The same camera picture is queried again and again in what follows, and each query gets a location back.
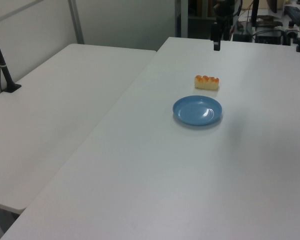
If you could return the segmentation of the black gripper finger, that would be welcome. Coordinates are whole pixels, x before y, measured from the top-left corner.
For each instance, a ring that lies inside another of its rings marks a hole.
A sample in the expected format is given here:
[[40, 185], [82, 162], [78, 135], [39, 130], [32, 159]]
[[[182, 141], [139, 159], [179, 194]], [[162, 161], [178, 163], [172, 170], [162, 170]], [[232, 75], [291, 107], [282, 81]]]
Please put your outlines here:
[[221, 24], [222, 39], [224, 41], [230, 40], [231, 27], [232, 27], [232, 19], [225, 19], [222, 21], [222, 24]]
[[221, 49], [220, 26], [217, 22], [211, 24], [210, 40], [213, 41], [213, 50], [220, 51]]

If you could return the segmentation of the black Franka gripper body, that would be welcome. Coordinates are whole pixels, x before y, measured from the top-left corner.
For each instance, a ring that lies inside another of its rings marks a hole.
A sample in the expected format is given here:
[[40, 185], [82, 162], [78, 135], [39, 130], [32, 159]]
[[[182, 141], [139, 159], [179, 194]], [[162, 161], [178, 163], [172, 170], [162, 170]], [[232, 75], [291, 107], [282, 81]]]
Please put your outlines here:
[[233, 18], [235, 12], [234, 0], [214, 0], [213, 13], [217, 22], [229, 21]]

